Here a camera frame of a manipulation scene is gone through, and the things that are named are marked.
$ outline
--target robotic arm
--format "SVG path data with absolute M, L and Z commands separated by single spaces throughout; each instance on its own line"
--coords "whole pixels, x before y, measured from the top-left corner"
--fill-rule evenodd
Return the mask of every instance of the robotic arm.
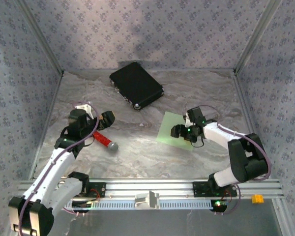
M 229 151 L 231 166 L 211 174 L 208 178 L 208 185 L 212 192 L 230 184 L 249 181 L 269 171 L 270 166 L 268 166 L 266 157 L 248 141 L 254 141 L 264 150 L 258 135 L 237 133 L 223 127 L 213 119 L 206 120 L 200 107 L 188 110 L 183 117 L 185 125 L 175 125 L 171 129 L 172 137 L 182 136 L 193 143 L 201 137 L 212 140 Z
M 55 150 L 43 171 L 22 197 L 13 197 L 9 202 L 10 224 L 15 232 L 19 232 L 21 225 L 23 234 L 46 236 L 53 226 L 54 218 L 72 198 L 78 194 L 85 198 L 94 198 L 94 193 L 90 191 L 89 176 L 83 173 L 72 172 L 65 183 L 56 189 L 60 178 L 75 161 L 85 143 L 80 142 L 68 151 L 64 150 L 88 136 L 94 130 L 97 119 L 97 130 L 103 130 L 114 123 L 115 116 L 113 112 L 107 111 L 100 117 L 93 118 L 90 105 L 75 108 L 70 112 L 68 126 L 57 139 Z

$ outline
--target yellow lego brick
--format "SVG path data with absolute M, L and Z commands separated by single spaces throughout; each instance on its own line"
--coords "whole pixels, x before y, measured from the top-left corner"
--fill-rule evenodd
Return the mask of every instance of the yellow lego brick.
M 254 194 L 251 196 L 252 203 L 264 203 L 264 198 L 260 194 Z

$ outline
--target marble surface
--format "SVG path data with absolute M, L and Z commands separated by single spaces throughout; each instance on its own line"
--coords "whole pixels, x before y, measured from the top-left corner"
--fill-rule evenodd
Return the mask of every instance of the marble surface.
M 119 150 L 110 153 L 95 141 L 80 152 L 65 175 L 78 171 L 91 178 L 208 177 L 229 166 L 228 152 L 212 141 L 205 140 L 204 147 L 187 151 L 155 139 L 165 111 L 184 114 L 201 104 L 220 110 L 224 126 L 247 133 L 232 71 L 148 72 L 164 86 L 165 94 L 141 111 L 135 111 L 115 92 L 109 80 L 112 71 L 65 72 L 34 176 L 37 177 L 47 163 L 55 141 L 67 125 L 71 104 L 82 100 L 91 101 L 100 113 L 114 111 L 115 123 L 101 133 L 117 142 Z M 202 110 L 206 118 L 218 119 L 213 109 L 203 107 Z

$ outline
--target floral wallpaper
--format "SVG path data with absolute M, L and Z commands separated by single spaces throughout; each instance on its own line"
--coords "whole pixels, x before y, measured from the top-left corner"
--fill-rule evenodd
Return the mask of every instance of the floral wallpaper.
M 29 176 L 58 81 L 14 2 L 0 1 L 0 236 L 14 181 Z
M 283 0 L 239 75 L 295 224 L 295 0 Z
M 26 0 L 65 70 L 234 68 L 268 0 Z

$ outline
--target red object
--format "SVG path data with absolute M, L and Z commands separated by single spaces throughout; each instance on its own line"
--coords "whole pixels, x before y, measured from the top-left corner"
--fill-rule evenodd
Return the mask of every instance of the red object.
M 95 131 L 93 134 L 94 138 L 99 141 L 102 145 L 108 147 L 108 145 L 112 142 L 110 139 L 106 138 L 104 135 Z

